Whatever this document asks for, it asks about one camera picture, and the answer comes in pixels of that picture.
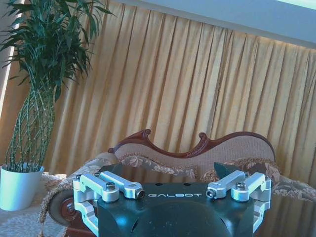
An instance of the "screw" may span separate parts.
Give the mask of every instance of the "screw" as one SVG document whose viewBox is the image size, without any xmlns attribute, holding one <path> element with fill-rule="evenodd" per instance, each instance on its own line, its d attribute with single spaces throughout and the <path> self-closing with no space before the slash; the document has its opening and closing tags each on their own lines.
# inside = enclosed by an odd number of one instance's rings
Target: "screw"
<svg viewBox="0 0 316 237">
<path fill-rule="evenodd" d="M 216 197 L 216 192 L 212 189 L 206 191 L 206 196 L 209 198 L 215 198 Z"/>
<path fill-rule="evenodd" d="M 73 212 L 75 211 L 74 205 L 73 205 L 72 203 L 69 203 L 69 204 L 67 205 L 67 211 L 68 211 L 69 213 L 73 213 Z"/>
<path fill-rule="evenodd" d="M 145 196 L 145 191 L 144 190 L 140 190 L 137 194 L 136 194 L 136 198 L 143 198 Z"/>
<path fill-rule="evenodd" d="M 105 184 L 105 190 L 106 191 L 112 191 L 115 189 L 115 183 L 113 182 L 108 182 Z"/>
<path fill-rule="evenodd" d="M 237 189 L 245 189 L 246 188 L 246 185 L 244 182 L 237 182 L 236 183 L 236 188 Z"/>
</svg>

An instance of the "sofa armrest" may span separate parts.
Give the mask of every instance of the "sofa armrest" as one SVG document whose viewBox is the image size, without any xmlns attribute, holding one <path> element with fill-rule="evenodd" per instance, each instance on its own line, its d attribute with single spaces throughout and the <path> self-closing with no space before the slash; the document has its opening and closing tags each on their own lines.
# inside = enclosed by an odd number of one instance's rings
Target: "sofa armrest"
<svg viewBox="0 0 316 237">
<path fill-rule="evenodd" d="M 45 196 L 41 204 L 39 222 L 43 223 L 45 221 L 48 212 L 53 220 L 61 225 L 68 226 L 76 216 L 73 197 L 73 179 L 76 175 L 82 173 L 93 174 L 98 172 L 102 166 L 117 162 L 118 159 L 116 156 L 108 152 L 101 153 L 96 158 L 87 161 L 81 168 Z"/>
<path fill-rule="evenodd" d="M 316 203 L 316 189 L 298 180 L 280 176 L 280 181 L 273 187 L 273 194 L 283 197 L 307 200 Z"/>
</svg>

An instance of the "floral upholstery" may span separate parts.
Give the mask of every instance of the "floral upholstery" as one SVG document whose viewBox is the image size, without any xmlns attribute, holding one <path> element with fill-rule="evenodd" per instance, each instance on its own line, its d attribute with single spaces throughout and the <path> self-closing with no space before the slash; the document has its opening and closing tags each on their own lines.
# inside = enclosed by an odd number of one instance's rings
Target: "floral upholstery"
<svg viewBox="0 0 316 237">
<path fill-rule="evenodd" d="M 272 179 L 272 193 L 283 197 L 308 200 L 316 203 L 316 189 L 306 183 L 289 179 L 280 174 L 275 162 L 261 158 L 242 158 L 225 162 L 237 166 L 242 171 L 249 174 L 260 172 L 268 175 Z M 213 182 L 219 178 L 215 169 L 211 169 L 200 177 L 201 181 Z"/>
<path fill-rule="evenodd" d="M 192 179 L 196 178 L 195 166 L 168 167 L 166 165 L 158 164 L 157 162 L 154 162 L 147 157 L 137 155 L 126 155 L 120 161 L 124 165 L 130 165 L 133 167 L 143 167 L 147 170 L 153 170 L 167 174 L 189 176 Z"/>
<path fill-rule="evenodd" d="M 282 175 L 280 176 L 280 181 L 273 186 L 273 194 L 316 203 L 316 189 L 306 183 L 292 180 Z"/>
</svg>

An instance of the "logo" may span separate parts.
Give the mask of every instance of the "logo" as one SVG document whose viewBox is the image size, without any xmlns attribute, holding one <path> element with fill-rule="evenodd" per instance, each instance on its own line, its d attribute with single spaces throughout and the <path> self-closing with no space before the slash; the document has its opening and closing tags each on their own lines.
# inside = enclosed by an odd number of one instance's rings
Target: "logo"
<svg viewBox="0 0 316 237">
<path fill-rule="evenodd" d="M 148 194 L 151 198 L 165 197 L 165 198 L 190 198 L 190 197 L 199 197 L 202 194 Z"/>
</svg>

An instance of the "curtain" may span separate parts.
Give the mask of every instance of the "curtain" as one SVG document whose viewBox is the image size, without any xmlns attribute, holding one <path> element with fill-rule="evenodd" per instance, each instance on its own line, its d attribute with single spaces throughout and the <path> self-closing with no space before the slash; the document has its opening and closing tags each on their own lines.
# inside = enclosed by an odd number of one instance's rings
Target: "curtain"
<svg viewBox="0 0 316 237">
<path fill-rule="evenodd" d="M 108 8 L 116 16 L 104 17 L 91 72 L 56 103 L 47 171 L 70 174 L 145 128 L 170 152 L 187 151 L 202 131 L 215 139 L 244 130 L 271 141 L 285 175 L 316 187 L 315 50 L 113 1 Z M 25 96 L 14 93 L 17 83 L 7 86 L 1 154 Z"/>
</svg>

